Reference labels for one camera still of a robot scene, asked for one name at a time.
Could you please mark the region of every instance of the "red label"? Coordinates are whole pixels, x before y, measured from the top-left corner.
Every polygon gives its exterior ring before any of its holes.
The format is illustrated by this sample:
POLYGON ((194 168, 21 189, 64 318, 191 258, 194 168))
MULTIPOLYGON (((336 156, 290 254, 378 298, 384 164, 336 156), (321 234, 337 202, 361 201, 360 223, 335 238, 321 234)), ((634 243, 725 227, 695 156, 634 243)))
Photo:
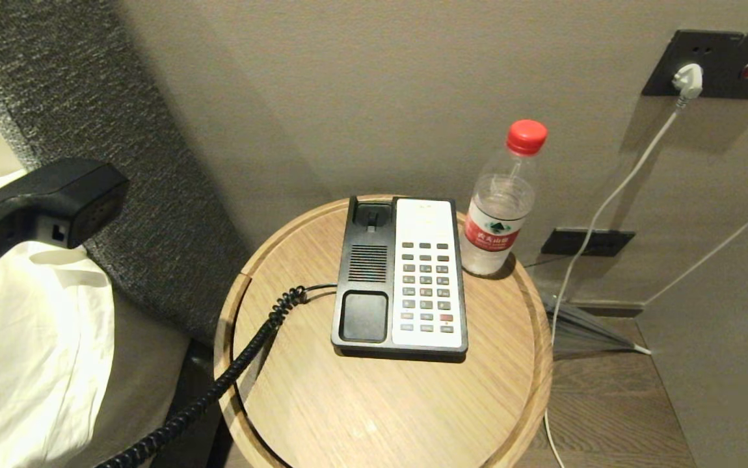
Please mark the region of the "red label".
POLYGON ((504 234, 503 236, 496 236, 481 229, 481 226, 478 226, 478 224, 472 221, 470 215, 466 215, 464 235, 469 242, 472 242, 472 245, 476 246, 476 248, 490 252, 498 252, 509 249, 513 243, 516 242, 519 230, 509 234, 504 234))

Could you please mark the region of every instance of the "speaker grille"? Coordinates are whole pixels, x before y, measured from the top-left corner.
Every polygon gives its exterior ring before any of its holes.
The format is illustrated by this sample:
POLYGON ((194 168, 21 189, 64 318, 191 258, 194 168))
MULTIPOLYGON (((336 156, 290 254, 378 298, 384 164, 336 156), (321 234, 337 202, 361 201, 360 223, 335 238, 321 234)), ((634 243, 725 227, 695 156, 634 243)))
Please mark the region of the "speaker grille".
POLYGON ((386 246, 351 246, 348 281, 386 282, 388 248, 386 246))

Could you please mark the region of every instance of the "gray fabric headboard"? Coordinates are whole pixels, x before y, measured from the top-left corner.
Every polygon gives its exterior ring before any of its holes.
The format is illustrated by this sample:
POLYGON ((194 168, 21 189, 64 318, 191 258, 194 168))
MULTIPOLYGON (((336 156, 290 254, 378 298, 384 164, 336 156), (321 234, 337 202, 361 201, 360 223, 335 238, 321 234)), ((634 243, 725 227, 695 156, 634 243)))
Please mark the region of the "gray fabric headboard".
POLYGON ((0 131, 27 168, 86 157, 130 178, 86 247, 137 305, 211 344, 247 252, 112 2, 0 3, 0 131))

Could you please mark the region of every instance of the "water bottle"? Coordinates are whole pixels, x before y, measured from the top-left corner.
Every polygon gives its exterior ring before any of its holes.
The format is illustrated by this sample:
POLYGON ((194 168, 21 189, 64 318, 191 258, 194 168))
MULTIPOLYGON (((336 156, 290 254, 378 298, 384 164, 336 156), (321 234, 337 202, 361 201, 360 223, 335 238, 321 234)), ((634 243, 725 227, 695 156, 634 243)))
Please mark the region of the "water bottle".
POLYGON ((533 120, 510 126, 507 147, 491 158, 475 183, 461 235, 461 264, 478 276, 504 265, 535 202, 537 160, 547 128, 533 120))

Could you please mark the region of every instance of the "red bottle cap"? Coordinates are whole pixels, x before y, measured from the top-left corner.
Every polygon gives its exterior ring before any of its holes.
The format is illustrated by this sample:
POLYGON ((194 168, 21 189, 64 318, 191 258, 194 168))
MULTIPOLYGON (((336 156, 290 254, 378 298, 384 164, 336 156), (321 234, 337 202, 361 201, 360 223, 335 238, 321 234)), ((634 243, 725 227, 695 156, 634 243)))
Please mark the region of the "red bottle cap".
POLYGON ((533 156, 547 138, 547 128, 535 120, 520 120, 510 125, 507 147, 522 156, 533 156))

